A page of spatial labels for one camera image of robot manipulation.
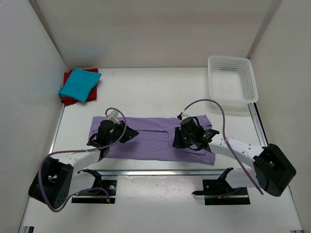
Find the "lavender cloth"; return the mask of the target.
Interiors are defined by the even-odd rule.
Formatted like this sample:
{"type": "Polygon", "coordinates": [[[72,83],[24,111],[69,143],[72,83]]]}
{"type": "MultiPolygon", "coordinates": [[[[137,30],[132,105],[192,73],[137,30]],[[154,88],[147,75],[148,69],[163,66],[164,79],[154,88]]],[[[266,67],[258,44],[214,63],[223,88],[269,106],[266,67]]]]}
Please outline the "lavender cloth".
{"type": "Polygon", "coordinates": [[[127,117],[127,125],[139,132],[134,139],[110,148],[107,158],[189,162],[213,165],[215,154],[200,150],[173,147],[174,130],[180,125],[177,118],[127,117]]]}

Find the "red t shirt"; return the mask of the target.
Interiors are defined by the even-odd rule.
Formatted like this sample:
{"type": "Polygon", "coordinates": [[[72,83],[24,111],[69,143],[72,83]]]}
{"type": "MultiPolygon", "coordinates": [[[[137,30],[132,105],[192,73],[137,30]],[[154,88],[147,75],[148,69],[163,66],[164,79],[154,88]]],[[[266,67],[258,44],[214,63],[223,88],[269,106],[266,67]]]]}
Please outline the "red t shirt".
{"type": "MultiPolygon", "coordinates": [[[[90,70],[90,71],[94,71],[94,72],[98,71],[98,72],[99,72],[99,70],[98,70],[97,68],[86,69],[86,70],[90,70]]],[[[66,80],[67,80],[68,76],[70,75],[70,73],[71,73],[71,71],[65,72],[65,73],[64,73],[63,84],[66,82],[66,80]]],[[[91,94],[90,94],[90,96],[89,96],[88,99],[87,99],[87,102],[88,102],[88,101],[93,101],[93,100],[95,100],[96,98],[97,98],[97,90],[94,90],[94,89],[93,89],[92,92],[91,92],[91,94]]],[[[77,100],[74,100],[74,99],[72,99],[72,98],[60,98],[60,100],[61,100],[61,102],[62,102],[65,106],[73,105],[73,104],[75,104],[75,103],[78,102],[77,100]]]]}

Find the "teal t shirt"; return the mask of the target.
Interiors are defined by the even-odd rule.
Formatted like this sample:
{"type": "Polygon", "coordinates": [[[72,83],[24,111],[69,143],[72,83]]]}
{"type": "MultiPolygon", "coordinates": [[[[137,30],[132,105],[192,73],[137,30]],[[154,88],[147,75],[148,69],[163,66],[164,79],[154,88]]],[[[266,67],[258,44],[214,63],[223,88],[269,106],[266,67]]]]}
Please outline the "teal t shirt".
{"type": "Polygon", "coordinates": [[[72,98],[79,102],[87,102],[92,90],[97,90],[97,83],[101,78],[98,71],[76,68],[71,71],[64,85],[59,89],[60,98],[72,98]]]}

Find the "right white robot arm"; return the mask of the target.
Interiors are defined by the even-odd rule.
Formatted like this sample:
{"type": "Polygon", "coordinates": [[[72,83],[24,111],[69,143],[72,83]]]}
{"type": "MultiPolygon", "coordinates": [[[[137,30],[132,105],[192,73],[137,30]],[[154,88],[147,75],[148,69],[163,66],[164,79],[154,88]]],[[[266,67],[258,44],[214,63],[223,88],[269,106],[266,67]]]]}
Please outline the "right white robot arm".
{"type": "Polygon", "coordinates": [[[236,160],[240,168],[227,168],[206,191],[195,195],[229,195],[239,188],[258,187],[279,197],[296,175],[296,169],[275,144],[266,147],[224,137],[214,129],[205,130],[196,117],[187,117],[175,128],[173,147],[204,150],[236,160]]]}

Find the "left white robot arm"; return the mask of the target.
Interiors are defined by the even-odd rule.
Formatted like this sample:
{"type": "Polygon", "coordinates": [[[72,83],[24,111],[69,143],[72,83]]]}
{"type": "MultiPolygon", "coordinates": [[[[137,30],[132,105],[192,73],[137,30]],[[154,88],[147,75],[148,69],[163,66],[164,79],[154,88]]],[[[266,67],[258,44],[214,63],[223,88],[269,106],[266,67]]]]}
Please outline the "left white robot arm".
{"type": "Polygon", "coordinates": [[[101,121],[87,142],[89,149],[54,152],[40,163],[28,191],[29,197],[46,204],[53,212],[60,212],[73,195],[107,194],[102,187],[101,174],[89,169],[89,165],[106,157],[112,145],[125,143],[138,135],[123,120],[101,121]]]}

